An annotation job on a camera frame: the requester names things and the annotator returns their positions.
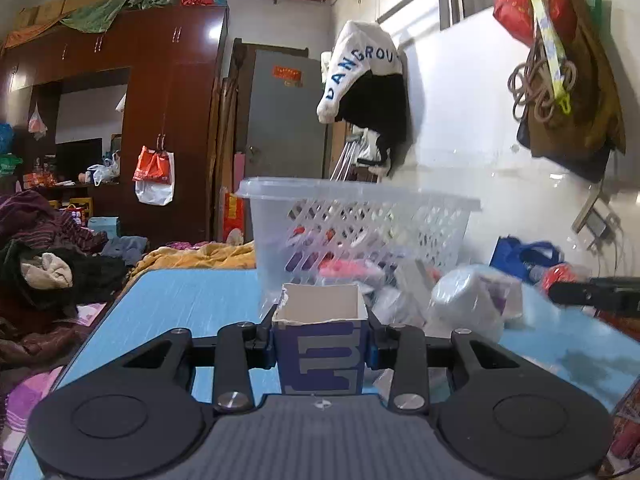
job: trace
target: laundry basket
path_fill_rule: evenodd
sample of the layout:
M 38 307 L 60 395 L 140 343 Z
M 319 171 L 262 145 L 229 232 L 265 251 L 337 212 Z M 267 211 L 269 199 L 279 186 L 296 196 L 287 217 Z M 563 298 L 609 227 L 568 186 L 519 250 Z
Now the laundry basket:
M 366 258 L 380 267 L 414 258 L 452 269 L 469 213 L 480 201 L 365 182 L 257 177 L 240 183 L 250 199 L 263 300 L 283 283 L 314 284 L 318 266 Z

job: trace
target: blue bag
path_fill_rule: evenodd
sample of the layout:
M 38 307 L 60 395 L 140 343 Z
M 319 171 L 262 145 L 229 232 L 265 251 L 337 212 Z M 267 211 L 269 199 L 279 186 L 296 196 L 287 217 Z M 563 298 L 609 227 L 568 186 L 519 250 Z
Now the blue bag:
M 507 236 L 498 238 L 489 265 L 534 285 L 541 276 L 537 272 L 532 273 L 532 270 L 539 270 L 540 267 L 548 269 L 563 261 L 560 250 L 551 242 L 523 244 L 516 237 Z
M 14 140 L 14 129 L 10 124 L 0 124 L 0 153 L 10 153 Z

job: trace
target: brown wardrobe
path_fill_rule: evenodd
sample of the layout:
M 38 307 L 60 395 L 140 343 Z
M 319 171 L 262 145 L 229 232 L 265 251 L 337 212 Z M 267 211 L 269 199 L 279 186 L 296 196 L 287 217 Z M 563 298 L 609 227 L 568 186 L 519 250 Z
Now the brown wardrobe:
M 148 237 L 153 246 L 209 240 L 227 20 L 226 7 L 125 11 L 103 34 L 58 25 L 5 50 L 0 59 L 0 120 L 16 124 L 16 146 L 23 151 L 17 154 L 25 159 L 22 172 L 31 170 L 36 156 L 54 153 L 65 82 L 128 69 L 120 183 L 88 188 L 94 215 L 119 216 L 123 234 Z M 36 103 L 49 127 L 46 138 L 38 141 L 26 131 Z M 174 200 L 167 206 L 139 203 L 131 181 L 140 149 L 155 146 L 159 134 L 175 154 Z

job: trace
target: red label on door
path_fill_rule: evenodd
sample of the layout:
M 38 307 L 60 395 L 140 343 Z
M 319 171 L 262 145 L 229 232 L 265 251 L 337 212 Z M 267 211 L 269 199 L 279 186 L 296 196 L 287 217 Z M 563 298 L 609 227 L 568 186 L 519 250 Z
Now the red label on door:
M 297 82 L 302 79 L 302 71 L 276 65 L 273 67 L 273 76 L 280 79 L 286 79 L 287 81 Z

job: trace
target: blue table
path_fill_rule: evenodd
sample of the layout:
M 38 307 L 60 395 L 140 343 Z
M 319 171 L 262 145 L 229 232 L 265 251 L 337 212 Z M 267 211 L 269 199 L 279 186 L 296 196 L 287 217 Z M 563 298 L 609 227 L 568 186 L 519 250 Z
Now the blue table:
M 260 288 L 254 270 L 155 270 L 142 276 L 113 307 L 76 360 L 60 386 L 132 350 L 145 341 L 181 326 L 194 337 L 215 334 L 227 324 L 258 321 Z M 504 331 L 500 343 L 532 358 L 563 379 L 596 397 L 608 409 L 640 374 L 640 345 L 579 309 L 561 310 L 535 289 L 524 289 L 523 319 Z M 279 392 L 273 370 L 251 370 L 256 400 Z M 211 401 L 212 368 L 199 368 L 193 396 Z M 41 477 L 28 443 L 22 446 L 10 480 Z

